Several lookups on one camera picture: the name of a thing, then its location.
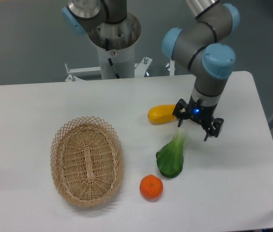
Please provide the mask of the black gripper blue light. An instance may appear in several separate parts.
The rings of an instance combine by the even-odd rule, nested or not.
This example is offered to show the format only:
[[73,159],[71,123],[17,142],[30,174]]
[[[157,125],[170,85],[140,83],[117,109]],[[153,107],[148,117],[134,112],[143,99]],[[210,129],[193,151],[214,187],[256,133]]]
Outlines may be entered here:
[[203,129],[206,132],[204,141],[207,141],[209,137],[217,138],[221,132],[224,119],[213,117],[216,105],[204,106],[201,103],[202,100],[194,101],[190,99],[187,104],[184,99],[179,99],[172,112],[172,115],[178,121],[177,127],[180,127],[185,119],[190,119],[203,125]]

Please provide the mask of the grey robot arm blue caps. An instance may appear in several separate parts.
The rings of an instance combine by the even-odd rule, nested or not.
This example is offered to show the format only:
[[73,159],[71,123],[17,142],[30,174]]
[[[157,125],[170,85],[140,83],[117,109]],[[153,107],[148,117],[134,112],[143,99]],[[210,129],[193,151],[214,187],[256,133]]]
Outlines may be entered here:
[[[180,121],[199,124],[207,137],[217,137],[224,123],[213,113],[230,77],[236,55],[221,44],[240,23],[240,13],[218,0],[189,0],[196,25],[191,30],[170,29],[163,38],[162,52],[196,77],[189,102],[179,100],[173,115]],[[67,25],[78,35],[88,35],[102,53],[104,79],[135,77],[134,56],[129,50],[140,38],[141,26],[127,11],[124,0],[70,0],[61,10]]]

